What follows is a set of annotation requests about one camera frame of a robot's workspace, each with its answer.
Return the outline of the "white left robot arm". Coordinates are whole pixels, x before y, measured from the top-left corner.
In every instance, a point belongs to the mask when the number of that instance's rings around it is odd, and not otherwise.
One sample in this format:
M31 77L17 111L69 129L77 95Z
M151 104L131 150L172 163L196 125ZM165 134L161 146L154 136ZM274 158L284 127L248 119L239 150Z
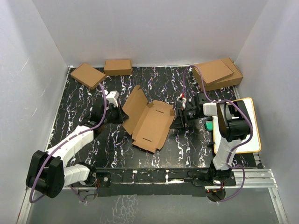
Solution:
M74 183L92 186L96 182L95 167L85 162L68 166L69 160L85 145L96 139L104 125L122 124L129 116L120 105L112 103L93 108L75 130L46 151L36 151L30 162L26 186L49 198L56 197L63 187Z

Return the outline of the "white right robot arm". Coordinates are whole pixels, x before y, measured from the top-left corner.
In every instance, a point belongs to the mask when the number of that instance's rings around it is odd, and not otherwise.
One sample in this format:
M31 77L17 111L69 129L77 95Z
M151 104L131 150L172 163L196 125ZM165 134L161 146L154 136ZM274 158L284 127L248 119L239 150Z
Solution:
M221 140L216 156L211 161L207 179L213 185L219 185L229 178L232 159L239 146L246 144L253 135L253 125L243 100L223 100L208 102L194 96L190 108L183 106L177 110L176 118L170 129L185 128L191 120L203 117L216 117Z

